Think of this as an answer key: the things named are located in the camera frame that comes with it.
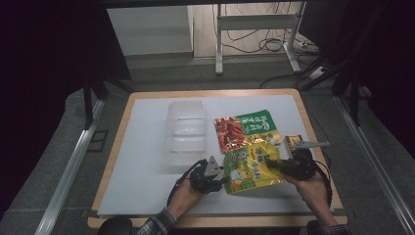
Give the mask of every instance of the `snack bag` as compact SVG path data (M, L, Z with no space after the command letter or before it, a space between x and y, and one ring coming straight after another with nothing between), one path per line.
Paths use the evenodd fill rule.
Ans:
M213 123L223 153L262 141L273 145L282 142L281 135L267 110L216 118Z
M302 141L302 136L301 135L287 135L284 138L284 143L286 144L288 153L290 155L290 158L293 158L293 153L294 153L294 147L293 145L295 145L297 142Z
M223 167L227 178L226 193L273 185L285 181L284 175L275 169L269 169L265 160L281 161L277 147L267 143L254 143L226 153Z

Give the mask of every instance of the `wrist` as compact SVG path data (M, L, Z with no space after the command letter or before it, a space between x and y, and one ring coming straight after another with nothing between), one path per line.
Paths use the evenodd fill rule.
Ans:
M182 207L176 206L174 204L168 205L168 210L171 211L176 218L179 218L183 213L186 212L186 210L183 210Z
M338 225L338 223L335 220L335 217L333 216L329 208L317 209L314 213L320 227L330 227Z

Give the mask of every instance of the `wooden frame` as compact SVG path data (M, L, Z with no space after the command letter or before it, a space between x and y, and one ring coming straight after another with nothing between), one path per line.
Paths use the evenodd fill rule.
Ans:
M258 96L258 95L292 95L296 101L299 109L302 122L307 132L310 141L316 141L316 136L308 119L305 107L302 103L300 94L295 89L261 89L261 90L205 90L205 91L168 91L168 92L136 92L130 95L128 103L125 107L118 132L115 137L115 142L111 150L107 166L105 168L101 184L99 186L97 195L88 217L88 225L93 228L100 227L106 220L96 215L98 208L101 205L104 193L108 187L112 172L115 167L115 162L119 153L122 138L125 133L126 126L131 115L131 110L136 99L158 99L158 98L185 98L185 97L220 97L220 96ZM325 164L325 159L319 148L314 149L314 154L317 161ZM335 218L338 223L346 224L347 217L344 212L342 202L339 194L332 180L333 201L332 207L335 210ZM148 218L147 217L132 217L134 227L141 226ZM269 214L261 216L186 216L184 215L177 222L175 227L180 228L210 228L210 227L290 227L290 226L306 226L306 224L315 219L315 216L310 212L308 214Z

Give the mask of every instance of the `wall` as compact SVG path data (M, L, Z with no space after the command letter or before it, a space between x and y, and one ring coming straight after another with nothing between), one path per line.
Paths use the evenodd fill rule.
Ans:
M124 56L192 52L191 7L109 9Z

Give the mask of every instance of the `checkered shirt sleeve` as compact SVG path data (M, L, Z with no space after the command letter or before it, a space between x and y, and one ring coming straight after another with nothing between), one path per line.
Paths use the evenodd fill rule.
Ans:
M147 219L147 221L136 230L133 235L166 235L176 223L177 218L168 209Z
M347 225L339 224L330 227L320 227L317 220L311 220L307 224L307 233L309 235L351 235Z

